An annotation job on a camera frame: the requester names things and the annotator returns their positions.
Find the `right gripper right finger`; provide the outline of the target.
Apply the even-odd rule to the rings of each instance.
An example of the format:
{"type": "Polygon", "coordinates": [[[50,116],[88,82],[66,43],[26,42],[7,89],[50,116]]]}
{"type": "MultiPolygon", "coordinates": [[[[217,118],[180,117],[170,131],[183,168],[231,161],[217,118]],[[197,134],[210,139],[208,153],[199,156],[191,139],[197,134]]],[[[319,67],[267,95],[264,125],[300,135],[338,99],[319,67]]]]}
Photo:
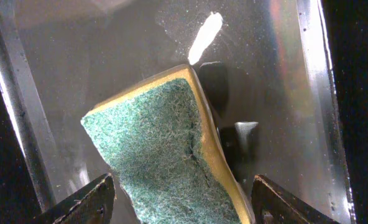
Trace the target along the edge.
{"type": "Polygon", "coordinates": [[[254,177],[251,204],[256,223],[336,223],[264,175],[254,177]]]}

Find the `green yellow sponge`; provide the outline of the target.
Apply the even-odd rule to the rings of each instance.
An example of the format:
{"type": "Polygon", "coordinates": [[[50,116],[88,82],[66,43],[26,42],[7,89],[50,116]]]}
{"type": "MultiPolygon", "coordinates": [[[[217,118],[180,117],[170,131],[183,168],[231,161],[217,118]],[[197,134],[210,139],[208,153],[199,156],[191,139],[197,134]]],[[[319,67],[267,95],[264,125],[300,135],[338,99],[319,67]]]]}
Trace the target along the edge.
{"type": "Polygon", "coordinates": [[[81,125],[141,223],[254,223],[190,66],[97,104],[81,125]]]}

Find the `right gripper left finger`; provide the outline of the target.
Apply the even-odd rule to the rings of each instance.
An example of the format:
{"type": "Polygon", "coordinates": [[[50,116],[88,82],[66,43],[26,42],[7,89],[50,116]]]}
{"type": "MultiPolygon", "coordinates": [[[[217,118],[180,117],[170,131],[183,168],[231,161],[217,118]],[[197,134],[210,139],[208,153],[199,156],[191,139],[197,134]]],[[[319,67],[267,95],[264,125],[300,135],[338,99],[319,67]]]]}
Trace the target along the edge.
{"type": "Polygon", "coordinates": [[[115,199],[113,176],[105,173],[56,206],[34,217],[32,223],[109,224],[115,199]]]}

